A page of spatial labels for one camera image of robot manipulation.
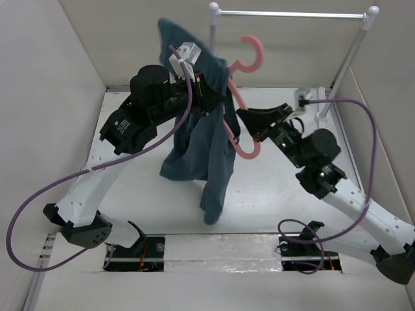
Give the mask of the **blue-grey t shirt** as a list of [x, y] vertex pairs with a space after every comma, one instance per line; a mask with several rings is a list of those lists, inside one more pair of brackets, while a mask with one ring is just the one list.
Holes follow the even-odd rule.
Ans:
[[194, 66], [195, 71], [203, 74], [212, 90], [226, 97], [206, 117], [187, 116], [174, 134], [173, 148], [160, 169], [160, 176], [171, 181], [205, 181], [199, 207], [204, 211], [204, 223], [213, 225], [222, 214], [236, 156], [225, 125], [231, 128], [235, 137], [241, 134], [233, 97], [228, 89], [228, 64], [226, 60], [214, 56], [196, 36], [167, 18], [159, 19], [158, 30], [161, 38], [160, 63], [164, 67], [172, 70], [170, 45], [179, 47], [184, 42], [193, 42], [202, 50]]

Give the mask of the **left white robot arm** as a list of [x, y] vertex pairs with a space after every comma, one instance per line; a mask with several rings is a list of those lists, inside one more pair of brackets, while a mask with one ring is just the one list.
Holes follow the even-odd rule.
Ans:
[[145, 234], [131, 221], [105, 218], [99, 205], [134, 156], [144, 154], [156, 128], [186, 110], [207, 113], [225, 98], [229, 71], [225, 65], [196, 65], [190, 81], [162, 65], [146, 65], [130, 80], [130, 95], [100, 132], [99, 153], [88, 160], [65, 198], [47, 204], [43, 214], [62, 228], [65, 239], [85, 249], [101, 243], [121, 246], [131, 257], [144, 251]]

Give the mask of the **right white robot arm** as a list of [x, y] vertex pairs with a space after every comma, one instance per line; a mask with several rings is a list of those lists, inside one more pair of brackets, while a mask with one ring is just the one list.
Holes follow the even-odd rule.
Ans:
[[333, 163], [340, 146], [331, 131], [321, 128], [304, 135], [289, 120], [292, 112], [288, 104], [282, 104], [238, 109], [237, 115], [254, 141], [270, 139], [300, 169], [296, 178], [306, 192], [354, 223], [336, 230], [312, 221], [304, 225], [298, 237], [286, 236], [285, 240], [300, 245], [308, 255], [329, 250], [365, 261], [389, 280], [407, 285], [414, 275], [414, 226], [373, 201]]

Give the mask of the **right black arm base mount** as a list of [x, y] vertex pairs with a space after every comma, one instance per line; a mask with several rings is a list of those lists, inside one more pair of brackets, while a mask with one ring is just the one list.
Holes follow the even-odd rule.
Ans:
[[311, 275], [318, 271], [341, 271], [338, 253], [325, 251], [322, 253], [320, 244], [314, 240], [318, 230], [325, 226], [323, 222], [311, 221], [305, 224], [299, 220], [286, 219], [278, 224], [278, 229], [285, 223], [292, 222], [302, 225], [297, 233], [279, 233], [278, 244], [274, 253], [281, 257], [283, 271], [297, 271]]

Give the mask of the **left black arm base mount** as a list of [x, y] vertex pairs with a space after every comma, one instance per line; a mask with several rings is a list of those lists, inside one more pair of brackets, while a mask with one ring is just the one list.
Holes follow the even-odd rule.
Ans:
[[146, 235], [136, 224], [128, 221], [139, 233], [130, 248], [107, 244], [103, 270], [108, 272], [163, 272], [165, 235]]

